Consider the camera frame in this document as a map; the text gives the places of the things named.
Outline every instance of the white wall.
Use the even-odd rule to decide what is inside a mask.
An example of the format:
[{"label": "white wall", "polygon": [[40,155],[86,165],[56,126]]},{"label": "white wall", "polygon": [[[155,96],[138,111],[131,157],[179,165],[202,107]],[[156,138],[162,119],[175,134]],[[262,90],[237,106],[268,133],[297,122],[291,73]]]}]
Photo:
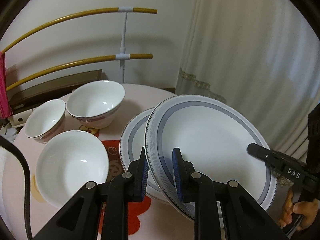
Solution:
[{"label": "white wall", "polygon": [[[152,60],[126,61],[125,82],[175,87],[193,0],[31,0],[0,41],[0,50],[29,30],[79,11],[119,6],[158,9],[128,14],[126,52],[153,53]],[[119,52],[123,14],[70,20],[23,40],[6,53],[7,84],[55,65]],[[119,81],[119,62],[102,62],[49,74],[20,89],[71,73],[100,69]]]}]

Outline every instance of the cable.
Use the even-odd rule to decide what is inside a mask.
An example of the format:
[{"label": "cable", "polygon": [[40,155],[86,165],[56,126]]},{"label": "cable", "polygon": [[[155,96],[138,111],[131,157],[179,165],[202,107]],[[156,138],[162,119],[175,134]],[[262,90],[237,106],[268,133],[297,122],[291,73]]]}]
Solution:
[{"label": "cable", "polygon": [[32,239],[31,226],[30,226],[30,170],[28,163],[20,152],[11,142],[0,136],[0,146],[12,153],[20,162],[24,173],[24,223],[28,240]]}]

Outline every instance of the white curtain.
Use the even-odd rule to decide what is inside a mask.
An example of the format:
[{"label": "white curtain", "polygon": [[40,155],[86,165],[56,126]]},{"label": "white curtain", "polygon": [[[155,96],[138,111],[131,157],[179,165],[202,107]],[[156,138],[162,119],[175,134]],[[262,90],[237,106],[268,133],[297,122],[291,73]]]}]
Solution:
[{"label": "white curtain", "polygon": [[319,86],[319,40],[289,0],[195,1],[178,94],[226,103],[271,148],[304,158]]}]

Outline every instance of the human hand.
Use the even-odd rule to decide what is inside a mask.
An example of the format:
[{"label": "human hand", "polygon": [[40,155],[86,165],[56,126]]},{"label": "human hand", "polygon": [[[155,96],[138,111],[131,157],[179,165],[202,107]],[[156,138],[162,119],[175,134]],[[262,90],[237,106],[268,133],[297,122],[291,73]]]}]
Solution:
[{"label": "human hand", "polygon": [[278,221],[278,225],[281,228],[292,223],[292,213],[301,214],[304,216],[300,225],[297,227],[297,231],[308,228],[316,219],[318,213],[318,201],[316,199],[313,202],[302,201],[292,204],[293,191],[292,188],[288,190],[287,198],[282,206],[282,213]]}]

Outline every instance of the pink cloth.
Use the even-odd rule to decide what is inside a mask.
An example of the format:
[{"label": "pink cloth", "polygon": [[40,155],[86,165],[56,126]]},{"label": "pink cloth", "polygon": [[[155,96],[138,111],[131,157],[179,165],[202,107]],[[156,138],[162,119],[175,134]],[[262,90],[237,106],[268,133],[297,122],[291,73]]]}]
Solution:
[{"label": "pink cloth", "polygon": [[1,119],[6,119],[10,115],[12,115],[12,110],[9,105],[9,100],[5,87],[5,61],[4,53],[2,53],[2,51],[0,51],[0,111]]}]

